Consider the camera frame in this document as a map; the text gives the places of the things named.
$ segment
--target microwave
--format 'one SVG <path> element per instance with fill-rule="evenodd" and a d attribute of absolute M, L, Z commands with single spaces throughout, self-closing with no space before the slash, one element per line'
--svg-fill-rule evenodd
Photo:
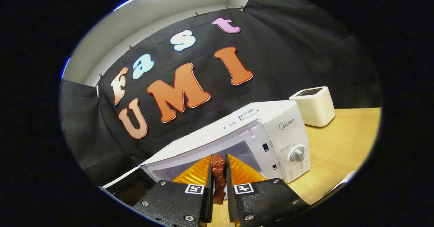
<path fill-rule="evenodd" d="M 172 181 L 210 154 L 230 154 L 267 179 L 289 183 L 310 169 L 310 148 L 296 101 L 252 102 L 169 143 L 149 159 L 103 188 L 138 169 L 155 182 Z"/>

